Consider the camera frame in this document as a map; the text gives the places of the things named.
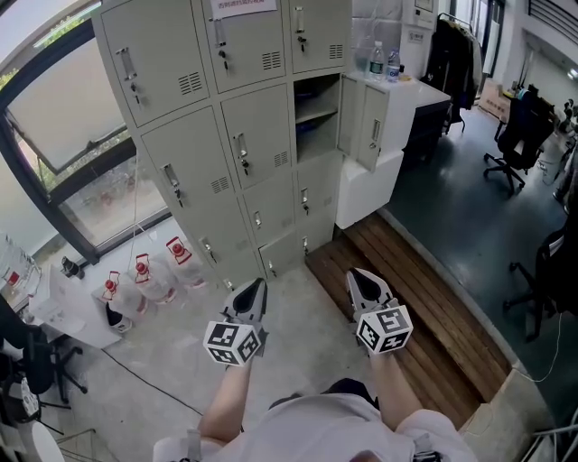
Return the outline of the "clothes rack with dark coats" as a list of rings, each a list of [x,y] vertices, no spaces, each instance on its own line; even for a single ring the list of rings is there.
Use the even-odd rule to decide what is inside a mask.
[[[468,23],[438,14],[422,81],[450,97],[444,133],[456,123],[464,131],[461,110],[472,108],[482,81],[481,47]]]

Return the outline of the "black window frame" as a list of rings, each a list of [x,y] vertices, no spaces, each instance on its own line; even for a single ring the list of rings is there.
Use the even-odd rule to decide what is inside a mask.
[[[38,50],[0,86],[0,161],[74,261],[171,215],[120,113],[91,20]]]

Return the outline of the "person's black shoe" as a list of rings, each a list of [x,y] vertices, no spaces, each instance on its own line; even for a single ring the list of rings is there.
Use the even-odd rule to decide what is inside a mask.
[[[273,403],[270,405],[269,410],[272,410],[274,407],[279,406],[279,405],[281,405],[281,404],[283,404],[283,403],[285,403],[285,402],[290,402],[290,401],[292,401],[292,400],[294,400],[294,399],[298,399],[298,398],[301,398],[301,397],[303,397],[303,395],[302,395],[301,393],[292,393],[292,394],[289,395],[289,396],[286,396],[286,397],[284,397],[284,398],[281,398],[281,399],[276,400],[275,402],[273,402]]]
[[[372,398],[368,392],[366,385],[360,381],[343,378],[331,385],[323,394],[352,394],[363,398],[371,404],[376,410],[379,410],[377,398]]]

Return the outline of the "person's white shirt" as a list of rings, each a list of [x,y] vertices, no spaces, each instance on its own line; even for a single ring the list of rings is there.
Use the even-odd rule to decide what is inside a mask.
[[[195,432],[161,439],[153,462],[351,462],[360,454],[378,462],[477,462],[440,412],[420,410],[391,430],[378,410],[352,394],[285,402],[224,446]]]

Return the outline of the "set of dark locker keys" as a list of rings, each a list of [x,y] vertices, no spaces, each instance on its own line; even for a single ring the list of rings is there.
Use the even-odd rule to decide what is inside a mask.
[[[230,289],[331,241],[343,160],[342,66],[294,72],[281,42],[248,66],[250,84],[212,88],[135,134],[193,249]]]

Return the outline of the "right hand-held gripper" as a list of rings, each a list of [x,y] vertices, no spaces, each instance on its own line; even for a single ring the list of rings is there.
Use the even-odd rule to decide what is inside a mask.
[[[346,283],[358,342],[372,355],[405,347],[414,326],[406,305],[389,307],[395,297],[386,281],[355,269],[347,271]]]

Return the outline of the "blue label water bottle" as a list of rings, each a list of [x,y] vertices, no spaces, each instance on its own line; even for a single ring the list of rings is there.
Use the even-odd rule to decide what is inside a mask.
[[[389,82],[398,82],[401,68],[400,52],[398,48],[392,48],[388,58],[385,76]]]

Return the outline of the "black and white slipper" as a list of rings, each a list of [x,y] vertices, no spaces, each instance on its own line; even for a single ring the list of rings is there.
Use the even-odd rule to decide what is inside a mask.
[[[105,311],[108,325],[118,333],[124,334],[132,328],[132,320],[119,312],[113,311],[108,303],[105,306]]]

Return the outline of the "person's right forearm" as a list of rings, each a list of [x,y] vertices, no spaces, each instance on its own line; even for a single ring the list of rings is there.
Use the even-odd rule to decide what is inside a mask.
[[[414,390],[392,354],[370,356],[381,420],[391,430],[423,409]]]

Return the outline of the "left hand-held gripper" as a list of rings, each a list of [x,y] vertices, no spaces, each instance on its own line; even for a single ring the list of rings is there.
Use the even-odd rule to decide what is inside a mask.
[[[221,312],[223,319],[208,324],[202,343],[214,362],[243,366],[264,354],[268,333],[262,319],[266,304],[263,278],[245,282],[229,294]]]

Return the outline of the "green label water bottle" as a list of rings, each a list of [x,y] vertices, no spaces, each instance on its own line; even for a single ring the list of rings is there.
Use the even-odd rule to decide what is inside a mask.
[[[374,47],[368,59],[368,77],[380,81],[384,75],[385,58],[382,41],[374,41]]]

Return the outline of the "white round stool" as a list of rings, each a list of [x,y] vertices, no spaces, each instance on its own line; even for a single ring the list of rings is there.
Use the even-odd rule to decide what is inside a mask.
[[[32,439],[41,462],[66,462],[56,439],[42,423],[32,425]]]

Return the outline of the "white wall device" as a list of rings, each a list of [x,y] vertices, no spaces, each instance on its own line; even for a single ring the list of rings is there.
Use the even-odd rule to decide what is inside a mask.
[[[435,0],[412,0],[410,20],[414,26],[432,30],[436,21]]]

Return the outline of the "white paper sign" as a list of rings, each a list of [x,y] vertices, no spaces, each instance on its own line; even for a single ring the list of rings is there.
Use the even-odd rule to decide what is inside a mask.
[[[277,10],[276,0],[210,0],[214,19]]]

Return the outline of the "grey metal locker cabinet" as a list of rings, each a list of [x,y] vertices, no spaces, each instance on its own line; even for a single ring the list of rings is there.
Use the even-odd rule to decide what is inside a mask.
[[[329,243],[354,0],[103,0],[92,22],[138,155],[213,282]]]

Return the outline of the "black office chair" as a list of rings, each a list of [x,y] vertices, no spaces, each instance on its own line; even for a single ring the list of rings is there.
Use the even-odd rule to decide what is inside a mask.
[[[514,97],[510,101],[508,122],[504,129],[499,126],[496,138],[502,156],[496,158],[489,153],[483,156],[485,162],[496,164],[486,168],[483,177],[488,178],[492,171],[503,172],[508,179],[510,197],[526,185],[517,172],[527,173],[536,164],[544,151],[543,143],[555,129],[552,108],[535,91],[526,91],[522,98]]]
[[[49,342],[45,332],[38,326],[25,323],[5,298],[0,295],[0,345],[9,345],[22,353],[20,359],[0,351],[0,417],[12,424],[25,424],[42,417],[40,409],[27,411],[25,399],[11,395],[11,389],[27,385],[29,394],[38,400],[53,385],[58,388],[62,401],[60,407],[67,409],[69,399],[64,383],[69,382],[81,393],[89,389],[79,383],[67,370],[74,356],[81,356],[83,349],[72,347],[66,354],[57,341]]]
[[[569,312],[578,318],[578,236],[569,220],[538,247],[534,273],[521,262],[511,262],[508,269],[511,273],[519,271],[522,274],[528,293],[504,300],[503,311],[533,302],[526,317],[527,343],[539,337],[544,314],[551,318],[554,314]]]

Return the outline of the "small black desktop device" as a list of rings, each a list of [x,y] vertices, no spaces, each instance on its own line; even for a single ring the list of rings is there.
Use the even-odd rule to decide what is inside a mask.
[[[77,263],[72,262],[68,257],[63,256],[61,259],[62,270],[64,274],[68,277],[76,277],[82,280],[85,276],[84,270]]]

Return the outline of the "white low table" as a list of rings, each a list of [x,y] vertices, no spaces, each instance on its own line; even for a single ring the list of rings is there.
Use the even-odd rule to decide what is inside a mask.
[[[95,348],[121,339],[109,326],[104,305],[53,265],[42,272],[29,311],[43,324]]]

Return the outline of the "translucent plastic wrapped panel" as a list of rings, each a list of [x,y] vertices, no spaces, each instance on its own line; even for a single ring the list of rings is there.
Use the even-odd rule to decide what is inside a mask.
[[[351,58],[355,70],[365,73],[375,41],[382,42],[387,58],[394,48],[400,48],[402,24],[399,21],[378,18],[358,18],[352,21]]]

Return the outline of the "person's left forearm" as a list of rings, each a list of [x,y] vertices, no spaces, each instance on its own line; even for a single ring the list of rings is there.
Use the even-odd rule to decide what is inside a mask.
[[[253,361],[226,369],[213,400],[200,419],[201,440],[224,446],[242,430]]]

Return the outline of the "brown cardboard box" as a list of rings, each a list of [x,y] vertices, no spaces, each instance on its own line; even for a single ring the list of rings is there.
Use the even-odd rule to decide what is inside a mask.
[[[510,99],[503,94],[502,86],[493,79],[485,79],[479,100],[480,109],[507,123]]]

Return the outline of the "clear rack with red parts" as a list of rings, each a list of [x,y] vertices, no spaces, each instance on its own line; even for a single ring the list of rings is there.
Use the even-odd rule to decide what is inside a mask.
[[[42,269],[14,240],[0,231],[0,279],[18,293],[33,297],[40,285]]]

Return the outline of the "white counter unit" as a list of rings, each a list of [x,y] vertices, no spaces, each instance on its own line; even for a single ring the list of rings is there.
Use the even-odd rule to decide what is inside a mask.
[[[345,155],[335,224],[345,229],[386,205],[419,116],[433,115],[427,134],[439,134],[451,99],[415,79],[372,81],[360,72],[340,78],[337,148]]]

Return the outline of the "black white patterned box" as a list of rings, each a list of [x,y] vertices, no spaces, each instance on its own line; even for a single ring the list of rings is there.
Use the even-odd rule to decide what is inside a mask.
[[[38,396],[31,391],[26,377],[21,381],[21,398],[26,414],[29,417],[36,416],[41,409],[41,405]]]

